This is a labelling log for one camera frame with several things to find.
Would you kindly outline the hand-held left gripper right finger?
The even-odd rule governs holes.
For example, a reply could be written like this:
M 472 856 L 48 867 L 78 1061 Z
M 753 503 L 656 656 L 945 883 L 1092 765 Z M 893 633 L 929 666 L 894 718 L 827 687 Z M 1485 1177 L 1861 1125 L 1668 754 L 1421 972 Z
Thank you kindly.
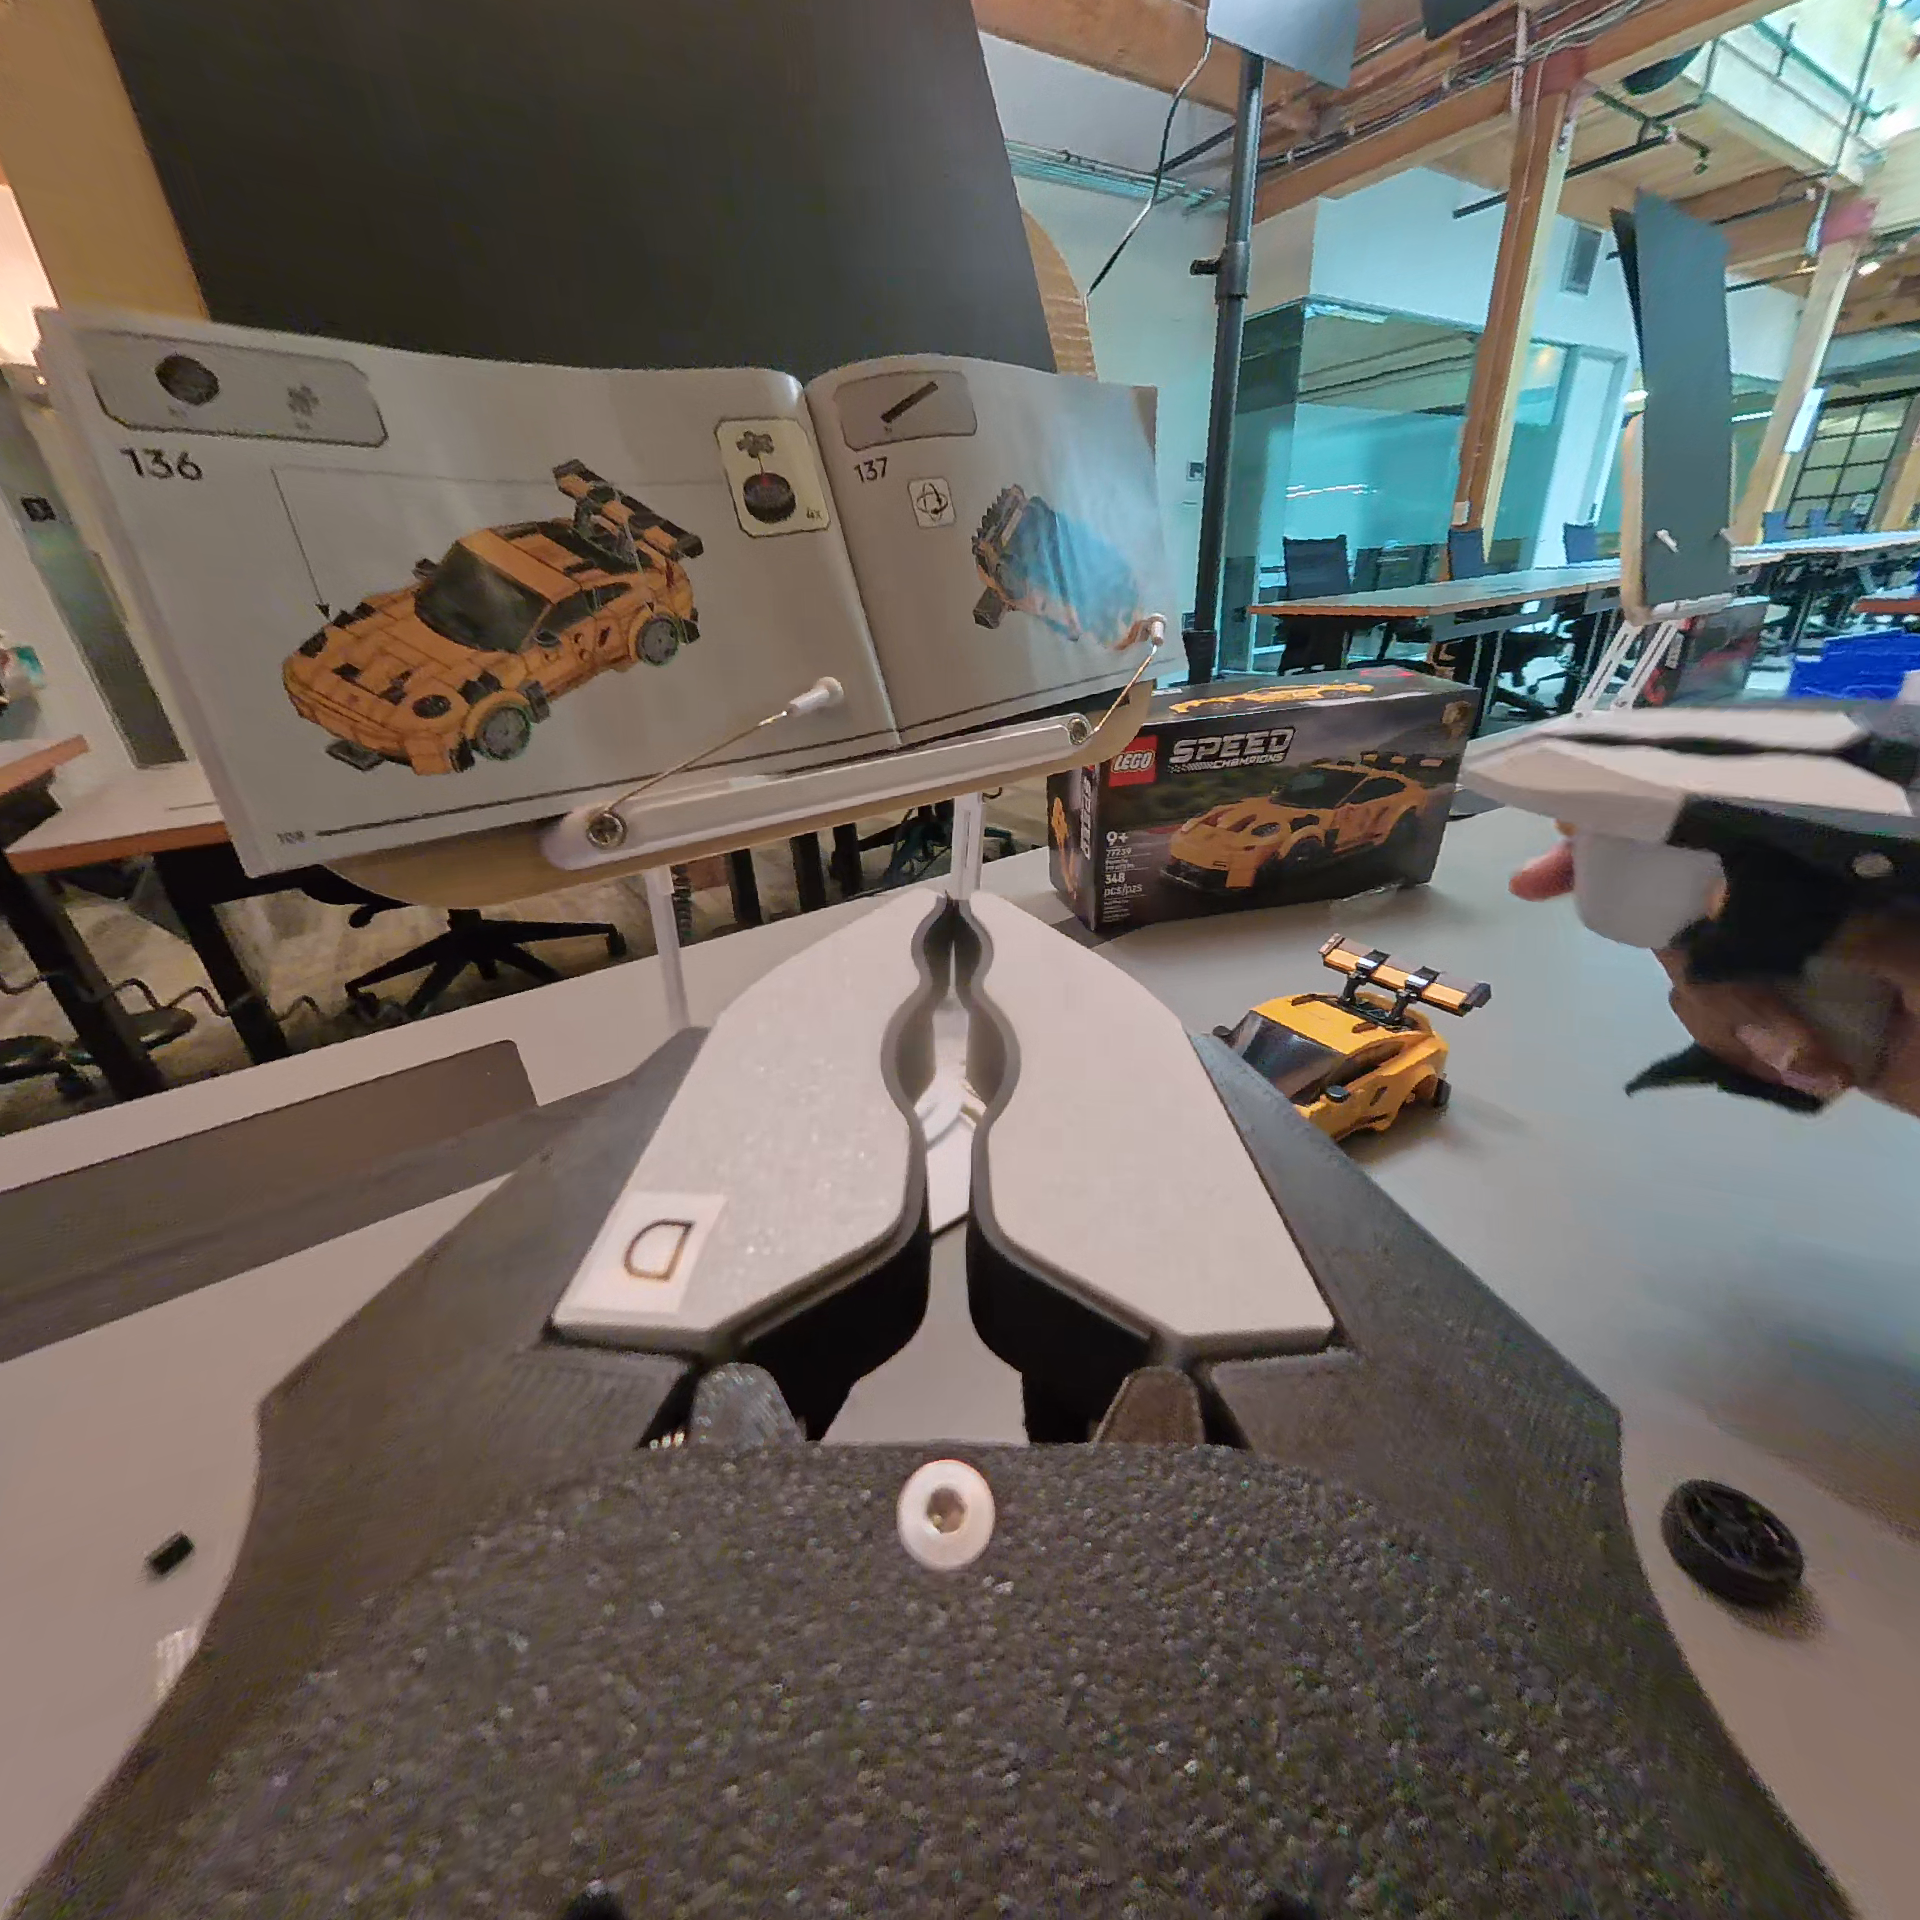
M 1032 1441 L 1087 1441 L 1141 1370 L 1326 1351 L 1337 1315 L 1195 1035 L 1023 908 L 964 905 L 972 1327 Z

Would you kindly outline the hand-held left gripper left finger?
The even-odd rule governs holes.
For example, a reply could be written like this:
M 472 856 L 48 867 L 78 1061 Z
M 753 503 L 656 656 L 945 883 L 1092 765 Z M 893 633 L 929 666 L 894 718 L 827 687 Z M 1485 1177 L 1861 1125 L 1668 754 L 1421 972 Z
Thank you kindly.
M 770 1375 L 809 1437 L 919 1331 L 950 900 L 787 958 L 698 1044 L 550 1320 L 556 1339 Z

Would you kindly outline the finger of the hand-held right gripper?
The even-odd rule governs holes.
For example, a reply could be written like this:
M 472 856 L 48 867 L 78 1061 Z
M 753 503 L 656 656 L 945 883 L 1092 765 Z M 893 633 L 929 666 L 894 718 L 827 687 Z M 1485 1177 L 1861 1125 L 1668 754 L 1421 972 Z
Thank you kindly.
M 1471 791 L 1580 834 L 1675 841 L 1693 804 L 1869 811 L 1869 772 L 1831 752 L 1748 739 L 1501 736 L 1460 764 Z
M 1546 722 L 1546 739 L 1700 755 L 1872 755 L 1904 743 L 1903 701 L 1604 708 Z

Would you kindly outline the yellow lego car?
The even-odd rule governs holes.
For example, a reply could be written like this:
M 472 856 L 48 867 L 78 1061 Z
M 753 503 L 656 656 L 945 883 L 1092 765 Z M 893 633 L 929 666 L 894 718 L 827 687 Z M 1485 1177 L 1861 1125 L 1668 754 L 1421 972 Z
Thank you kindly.
M 1274 996 L 1213 1035 L 1330 1139 L 1383 1135 L 1416 1111 L 1448 1109 L 1451 1046 L 1431 1015 L 1464 1017 L 1492 985 L 1335 933 L 1319 950 L 1338 992 Z

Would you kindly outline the black lego wheel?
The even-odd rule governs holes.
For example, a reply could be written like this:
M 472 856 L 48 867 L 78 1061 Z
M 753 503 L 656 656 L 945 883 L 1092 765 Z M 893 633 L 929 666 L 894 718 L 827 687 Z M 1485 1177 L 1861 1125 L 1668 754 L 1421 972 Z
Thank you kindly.
M 1787 1520 L 1725 1482 L 1675 1485 L 1661 1509 L 1661 1537 L 1698 1588 L 1743 1610 L 1784 1608 L 1807 1580 L 1807 1555 Z

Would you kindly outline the lego set box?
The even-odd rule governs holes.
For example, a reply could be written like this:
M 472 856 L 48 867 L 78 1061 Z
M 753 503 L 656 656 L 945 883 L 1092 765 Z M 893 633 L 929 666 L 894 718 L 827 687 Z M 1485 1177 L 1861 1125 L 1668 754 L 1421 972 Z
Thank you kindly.
M 1483 694 L 1401 664 L 1157 691 L 1049 780 L 1049 867 L 1092 933 L 1423 887 Z

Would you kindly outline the lego instruction booklet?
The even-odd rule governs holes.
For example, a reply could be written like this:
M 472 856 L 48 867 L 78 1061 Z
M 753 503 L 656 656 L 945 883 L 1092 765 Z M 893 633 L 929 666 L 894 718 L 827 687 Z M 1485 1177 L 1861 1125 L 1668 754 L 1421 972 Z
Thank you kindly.
M 800 381 L 46 308 L 55 419 L 252 875 L 1101 718 L 1172 602 L 1154 394 Z

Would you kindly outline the person's right hand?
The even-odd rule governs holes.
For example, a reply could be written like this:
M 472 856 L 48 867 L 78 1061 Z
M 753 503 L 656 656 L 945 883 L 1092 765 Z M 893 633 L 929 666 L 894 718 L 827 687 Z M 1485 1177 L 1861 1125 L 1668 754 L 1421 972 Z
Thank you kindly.
M 1695 982 L 1687 959 L 1656 952 L 1668 1001 L 1683 1027 L 1720 1061 L 1765 1084 L 1832 1101 L 1845 1091 L 1918 1115 L 1918 926 L 1912 916 L 1878 913 L 1850 922 L 1836 938 L 1849 967 L 1877 977 L 1894 996 L 1875 1068 L 1854 1070 L 1783 994 L 1760 982 Z

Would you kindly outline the white background book stand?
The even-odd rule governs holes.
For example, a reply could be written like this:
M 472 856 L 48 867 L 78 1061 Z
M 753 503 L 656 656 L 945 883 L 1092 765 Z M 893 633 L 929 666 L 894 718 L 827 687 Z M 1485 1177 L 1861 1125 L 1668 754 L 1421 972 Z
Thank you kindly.
M 1737 596 L 1684 620 L 1624 621 L 1606 642 L 1571 712 L 1717 708 L 1739 701 L 1759 657 L 1765 594 Z

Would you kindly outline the blue plastic container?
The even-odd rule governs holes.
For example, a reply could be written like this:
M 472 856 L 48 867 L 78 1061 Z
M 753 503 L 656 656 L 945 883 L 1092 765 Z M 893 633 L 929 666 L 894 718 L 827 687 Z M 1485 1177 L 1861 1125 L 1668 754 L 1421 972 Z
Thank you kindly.
M 1918 629 L 1885 628 L 1829 636 L 1789 672 L 1794 701 L 1901 701 L 1918 672 Z

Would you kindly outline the long wooden office table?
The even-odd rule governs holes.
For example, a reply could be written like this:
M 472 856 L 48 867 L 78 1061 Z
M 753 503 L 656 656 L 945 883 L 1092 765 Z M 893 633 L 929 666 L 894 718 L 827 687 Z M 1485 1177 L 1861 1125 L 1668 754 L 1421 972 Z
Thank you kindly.
M 1507 637 L 1528 621 L 1555 621 L 1560 613 L 1606 615 L 1618 608 L 1620 560 L 1606 557 L 1459 581 L 1254 602 L 1246 615 L 1251 621 L 1272 620 L 1309 632 L 1316 653 L 1328 646 L 1326 629 L 1333 629 L 1335 653 L 1330 661 L 1314 666 L 1316 672 L 1353 669 L 1348 656 L 1359 636 L 1381 633 L 1394 644 L 1413 632 L 1439 650 L 1436 669 L 1492 687 Z

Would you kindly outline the black office chair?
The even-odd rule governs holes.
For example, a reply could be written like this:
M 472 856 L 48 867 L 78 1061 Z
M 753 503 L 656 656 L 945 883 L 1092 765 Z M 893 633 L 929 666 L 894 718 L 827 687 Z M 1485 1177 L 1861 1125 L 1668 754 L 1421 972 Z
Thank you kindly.
M 566 948 L 586 969 L 632 958 L 619 923 L 545 922 L 451 908 L 445 927 L 396 958 L 344 982 L 344 1011 L 365 1027 L 394 1027 L 487 998 L 560 985 L 576 977 L 546 956 Z

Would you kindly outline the white metal book stand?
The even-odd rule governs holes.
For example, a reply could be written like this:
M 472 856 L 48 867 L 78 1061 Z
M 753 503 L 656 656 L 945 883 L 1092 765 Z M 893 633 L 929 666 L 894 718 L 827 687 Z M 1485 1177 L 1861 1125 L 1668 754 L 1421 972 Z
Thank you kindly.
M 722 750 L 841 706 L 846 700 L 842 682 L 824 675 L 718 743 L 550 821 L 470 829 L 340 858 L 331 867 L 374 894 L 439 908 L 538 898 L 590 869 L 613 877 L 638 873 L 663 969 L 667 1032 L 677 1035 L 692 1017 L 670 867 L 851 823 L 888 808 L 950 800 L 950 875 L 952 887 L 966 898 L 978 886 L 982 867 L 980 815 L 988 791 L 1092 764 L 1116 754 L 1141 731 L 1154 696 L 1147 680 L 1165 646 L 1165 618 L 1149 615 L 1138 633 L 1138 660 L 1097 719 L 1085 712 L 1062 712 L 799 772 L 697 778 Z

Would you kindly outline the black light stand pole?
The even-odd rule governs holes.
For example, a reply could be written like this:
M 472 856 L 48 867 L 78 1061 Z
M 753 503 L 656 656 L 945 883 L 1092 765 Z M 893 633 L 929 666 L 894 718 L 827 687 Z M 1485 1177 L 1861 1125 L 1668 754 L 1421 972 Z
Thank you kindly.
M 1266 75 L 1272 62 L 1311 82 L 1345 87 L 1359 50 L 1359 1 L 1209 1 L 1206 33 L 1239 51 L 1226 211 L 1213 262 L 1215 337 L 1195 606 L 1182 628 L 1187 684 L 1206 686 L 1220 664 L 1220 620 L 1234 476 L 1239 387 L 1252 227 L 1260 173 Z

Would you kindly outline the large black backdrop panel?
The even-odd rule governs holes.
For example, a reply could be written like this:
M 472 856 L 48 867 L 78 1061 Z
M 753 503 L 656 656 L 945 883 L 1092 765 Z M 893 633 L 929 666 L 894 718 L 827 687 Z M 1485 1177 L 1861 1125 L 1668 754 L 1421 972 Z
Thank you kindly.
M 487 361 L 1055 372 L 963 1 L 109 1 L 218 323 Z

